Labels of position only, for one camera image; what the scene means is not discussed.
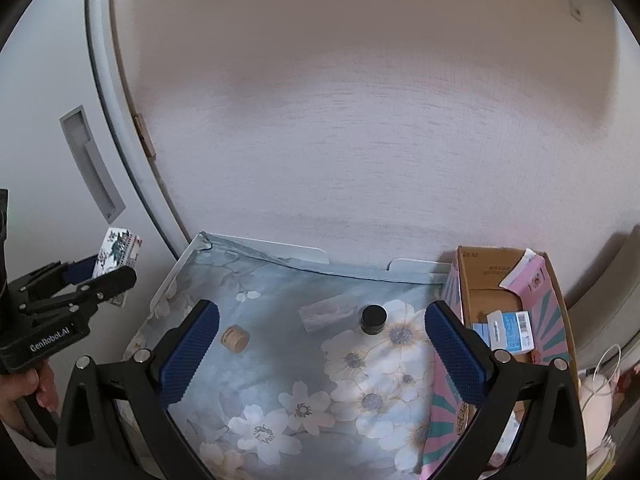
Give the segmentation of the person's left hand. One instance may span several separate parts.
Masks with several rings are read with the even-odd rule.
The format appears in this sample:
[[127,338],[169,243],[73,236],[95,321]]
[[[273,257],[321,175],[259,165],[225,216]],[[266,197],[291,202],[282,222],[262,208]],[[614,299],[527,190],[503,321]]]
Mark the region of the person's left hand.
[[32,433],[16,404],[23,396],[36,395],[38,404],[50,413],[58,409],[58,390],[56,390],[54,371],[48,360],[41,362],[22,374],[1,377],[0,408],[1,419],[9,427],[25,437]]

